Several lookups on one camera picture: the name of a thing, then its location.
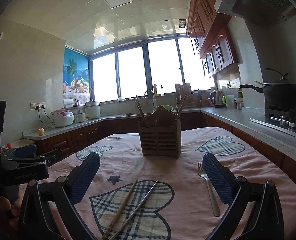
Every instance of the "rice cooker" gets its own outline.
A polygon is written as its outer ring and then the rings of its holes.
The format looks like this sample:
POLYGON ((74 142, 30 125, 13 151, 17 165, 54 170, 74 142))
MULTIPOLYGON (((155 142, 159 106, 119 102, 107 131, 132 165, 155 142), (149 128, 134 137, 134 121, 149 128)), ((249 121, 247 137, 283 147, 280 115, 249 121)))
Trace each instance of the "rice cooker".
POLYGON ((89 119, 96 119, 99 118, 100 115, 100 105, 98 101, 89 101, 86 102, 85 105, 86 109, 86 118, 89 119))
POLYGON ((50 113, 53 127, 64 127, 71 125, 74 120, 73 113, 66 109, 59 109, 50 113))

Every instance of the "faucet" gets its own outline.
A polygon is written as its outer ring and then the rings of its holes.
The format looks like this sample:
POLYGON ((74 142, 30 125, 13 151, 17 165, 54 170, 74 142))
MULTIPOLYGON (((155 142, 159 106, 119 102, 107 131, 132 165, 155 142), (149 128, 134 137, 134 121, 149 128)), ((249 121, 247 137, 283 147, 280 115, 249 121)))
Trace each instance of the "faucet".
POLYGON ((157 107, 157 100, 155 99, 155 93, 152 90, 148 89, 144 92, 143 97, 146 98, 146 92, 148 95, 148 91, 152 92, 152 96, 153 96, 152 104, 153 104, 153 109, 155 109, 157 107))

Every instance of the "black cable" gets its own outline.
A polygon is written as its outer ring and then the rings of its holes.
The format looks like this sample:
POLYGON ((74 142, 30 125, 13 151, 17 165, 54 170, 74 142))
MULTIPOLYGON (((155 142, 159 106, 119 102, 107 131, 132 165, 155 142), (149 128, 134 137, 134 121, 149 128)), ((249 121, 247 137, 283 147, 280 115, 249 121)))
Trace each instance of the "black cable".
POLYGON ((44 124, 44 122, 42 122, 42 120, 41 120, 41 118, 40 118, 40 112, 39 112, 39 108, 37 108, 37 109, 38 109, 38 113, 39 113, 39 119, 40 119, 41 123, 43 123, 43 125, 44 125, 45 127, 52 128, 52 126, 46 126, 46 125, 44 124))
POLYGON ((44 109, 43 105, 41 106, 41 108, 43 108, 44 113, 46 114, 46 110, 44 109))

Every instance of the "paper towel roll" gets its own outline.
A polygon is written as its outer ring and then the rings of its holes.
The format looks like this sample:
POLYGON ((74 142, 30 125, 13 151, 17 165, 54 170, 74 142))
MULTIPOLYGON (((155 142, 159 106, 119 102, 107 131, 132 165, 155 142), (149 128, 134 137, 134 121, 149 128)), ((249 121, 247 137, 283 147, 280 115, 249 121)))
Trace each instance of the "paper towel roll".
POLYGON ((69 99, 64 99, 63 100, 63 104, 64 105, 66 105, 66 104, 73 104, 73 99, 70 99, 70 98, 69 99))

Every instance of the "plaid heart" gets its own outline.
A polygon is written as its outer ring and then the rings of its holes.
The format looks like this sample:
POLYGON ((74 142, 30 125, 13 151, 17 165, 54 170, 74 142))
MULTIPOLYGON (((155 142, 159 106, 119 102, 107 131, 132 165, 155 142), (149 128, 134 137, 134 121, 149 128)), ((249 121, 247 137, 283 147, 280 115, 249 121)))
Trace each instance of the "plaid heart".
POLYGON ((81 151, 77 152, 77 158, 80 161, 84 161, 86 159, 86 157, 89 155, 89 153, 91 152, 95 152, 97 154, 99 154, 100 158, 102 156, 102 152, 111 150, 112 147, 111 146, 93 146, 93 147, 87 147, 81 151))
MULTIPOLYGON (((143 180, 136 184, 128 203, 125 205, 118 222, 115 224, 109 237, 111 237, 123 224, 123 222, 126 221, 154 183, 155 181, 152 180, 143 180)), ((131 186, 132 183, 108 193, 90 197, 93 215, 102 235, 106 231, 111 218, 115 215, 115 213, 117 213, 118 208, 131 186)), ((171 237, 170 227, 158 211, 165 208, 172 201, 174 195, 174 190, 170 187, 170 185, 164 182, 159 182, 154 187, 146 202, 137 211, 135 216, 116 239, 169 240, 171 237)))
POLYGON ((216 138, 206 141, 196 151, 212 153, 213 155, 233 155, 241 153, 245 150, 245 146, 232 142, 232 138, 229 136, 218 136, 216 138))

